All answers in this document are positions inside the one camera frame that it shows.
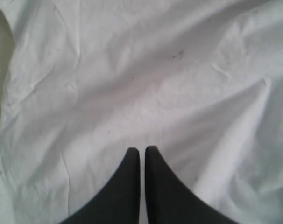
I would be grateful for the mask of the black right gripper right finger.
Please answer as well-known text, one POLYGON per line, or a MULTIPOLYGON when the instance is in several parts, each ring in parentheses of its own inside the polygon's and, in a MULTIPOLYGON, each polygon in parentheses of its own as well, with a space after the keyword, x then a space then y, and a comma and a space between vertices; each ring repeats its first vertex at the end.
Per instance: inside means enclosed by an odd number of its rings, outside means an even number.
POLYGON ((145 197, 150 224, 228 223, 176 177, 156 146, 145 151, 145 197))

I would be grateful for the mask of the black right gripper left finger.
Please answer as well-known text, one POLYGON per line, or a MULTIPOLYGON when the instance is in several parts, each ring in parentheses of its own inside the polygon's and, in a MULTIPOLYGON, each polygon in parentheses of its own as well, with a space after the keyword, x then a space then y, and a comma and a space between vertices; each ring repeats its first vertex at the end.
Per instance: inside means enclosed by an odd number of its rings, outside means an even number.
POLYGON ((62 223, 137 224, 139 214, 140 153, 132 147, 99 193, 62 223))

